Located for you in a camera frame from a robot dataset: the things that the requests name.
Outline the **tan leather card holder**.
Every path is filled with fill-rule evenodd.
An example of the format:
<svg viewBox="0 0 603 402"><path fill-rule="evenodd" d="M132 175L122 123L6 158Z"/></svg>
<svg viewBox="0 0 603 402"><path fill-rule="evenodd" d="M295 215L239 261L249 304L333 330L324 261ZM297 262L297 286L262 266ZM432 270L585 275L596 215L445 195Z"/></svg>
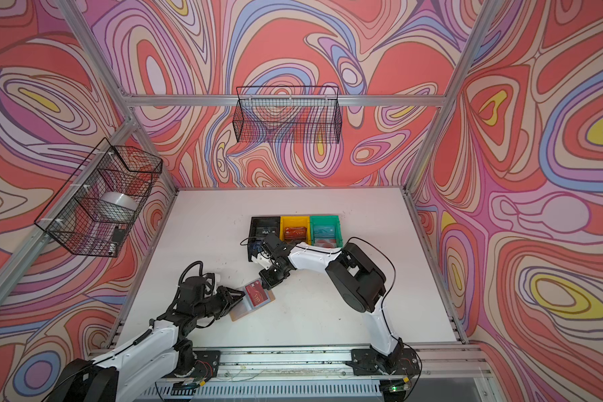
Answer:
<svg viewBox="0 0 603 402"><path fill-rule="evenodd" d="M271 290L266 290L261 279L245 284L241 291L244 293L244 297L229 312L232 322L236 322L276 300L274 293Z"/></svg>

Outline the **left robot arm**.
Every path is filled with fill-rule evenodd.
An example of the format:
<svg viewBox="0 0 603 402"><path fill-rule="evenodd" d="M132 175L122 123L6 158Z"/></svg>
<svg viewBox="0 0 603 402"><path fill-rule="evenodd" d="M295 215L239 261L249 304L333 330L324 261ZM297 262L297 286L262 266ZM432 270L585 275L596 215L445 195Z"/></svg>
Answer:
<svg viewBox="0 0 603 402"><path fill-rule="evenodd" d="M179 276L166 310L142 334L92 360L68 363L43 400L134 401L166 375L191 375L199 359L190 333L206 328L199 324L202 319L214 323L226 316L245 296L219 285L202 261L191 263Z"/></svg>

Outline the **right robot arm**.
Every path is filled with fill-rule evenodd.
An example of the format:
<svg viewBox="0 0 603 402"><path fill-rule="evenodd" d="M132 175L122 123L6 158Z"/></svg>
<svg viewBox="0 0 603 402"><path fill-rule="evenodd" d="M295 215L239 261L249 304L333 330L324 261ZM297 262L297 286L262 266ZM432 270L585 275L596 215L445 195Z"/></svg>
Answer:
<svg viewBox="0 0 603 402"><path fill-rule="evenodd" d="M261 266L260 278L267 290L279 286L293 271L326 275L339 296L357 313L363 314L370 331L370 346L355 348L346 365L357 376L405 375L418 377L422 362L418 353L395 334L385 314L385 273L357 245L323 249L304 242L286 243L274 234L261 241L261 249L250 261Z"/></svg>

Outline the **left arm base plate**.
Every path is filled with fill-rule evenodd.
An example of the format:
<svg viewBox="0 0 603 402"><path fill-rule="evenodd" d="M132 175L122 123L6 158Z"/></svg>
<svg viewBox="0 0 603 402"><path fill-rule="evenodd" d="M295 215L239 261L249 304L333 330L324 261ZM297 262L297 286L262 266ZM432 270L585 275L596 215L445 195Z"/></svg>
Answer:
<svg viewBox="0 0 603 402"><path fill-rule="evenodd" d="M220 357L221 352L218 350L180 352L172 375L178 378L210 380L219 372Z"/></svg>

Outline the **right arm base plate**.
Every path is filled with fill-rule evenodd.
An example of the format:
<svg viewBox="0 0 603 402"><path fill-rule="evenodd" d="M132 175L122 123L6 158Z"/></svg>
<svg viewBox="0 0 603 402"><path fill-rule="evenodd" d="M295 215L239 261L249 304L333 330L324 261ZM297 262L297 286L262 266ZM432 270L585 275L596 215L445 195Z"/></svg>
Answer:
<svg viewBox="0 0 603 402"><path fill-rule="evenodd" d="M410 348L402 348L389 356L373 348L355 348L351 350L350 360L345 363L356 376L405 375L411 378L420 373L420 361Z"/></svg>

